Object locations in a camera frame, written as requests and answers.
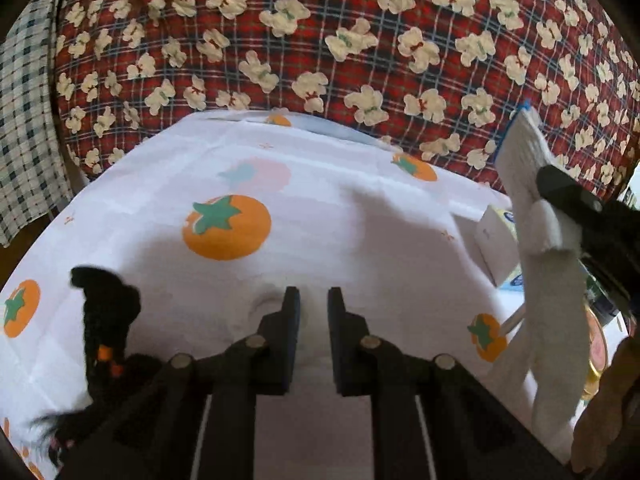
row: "white sock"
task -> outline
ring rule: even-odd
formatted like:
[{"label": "white sock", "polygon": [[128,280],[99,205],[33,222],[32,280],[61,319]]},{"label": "white sock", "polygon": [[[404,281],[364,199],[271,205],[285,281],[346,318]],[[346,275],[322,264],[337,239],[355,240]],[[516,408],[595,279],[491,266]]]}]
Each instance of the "white sock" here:
[{"label": "white sock", "polygon": [[[588,372],[585,281],[578,261],[582,232],[538,192],[538,170],[555,161],[539,123],[535,110],[521,110],[495,161],[513,204],[526,304],[526,323],[520,331],[526,328],[527,335],[516,334],[495,362],[487,385],[509,407],[514,383],[522,387],[521,370],[530,364],[538,382],[532,432],[564,458],[564,450],[557,448],[558,436],[575,413]],[[527,339],[529,352],[522,348]]]}]

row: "white cloth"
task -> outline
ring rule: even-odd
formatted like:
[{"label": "white cloth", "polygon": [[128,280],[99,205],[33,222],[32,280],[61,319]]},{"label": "white cloth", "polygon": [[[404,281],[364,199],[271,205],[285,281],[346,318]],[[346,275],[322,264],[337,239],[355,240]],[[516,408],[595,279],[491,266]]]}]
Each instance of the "white cloth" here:
[{"label": "white cloth", "polygon": [[[165,359],[223,351],[279,308],[279,298],[256,308],[260,299],[298,286],[292,389],[258,398],[255,477],[372,478],[368,400],[335,393],[327,290],[341,286],[347,308],[405,353],[448,352],[478,376],[490,364],[479,358],[468,325],[480,313],[503,322],[523,300],[495,289],[474,242],[486,206],[508,208],[507,197],[438,168],[437,182],[418,180],[393,157],[375,146],[204,112],[118,161],[52,222],[0,294],[6,300],[27,279],[41,290],[24,331],[12,339],[0,333],[0,421],[10,420],[14,446],[29,445],[30,420],[85,396],[83,298],[68,280],[72,267],[91,264],[140,289],[142,313],[128,351]],[[246,177],[239,164],[249,159],[257,173],[238,182]],[[290,171],[284,187],[282,174],[270,173],[274,164]],[[231,193],[266,206],[269,237],[237,260],[193,253],[181,232],[193,203]],[[45,459],[31,456],[54,477]]]}]

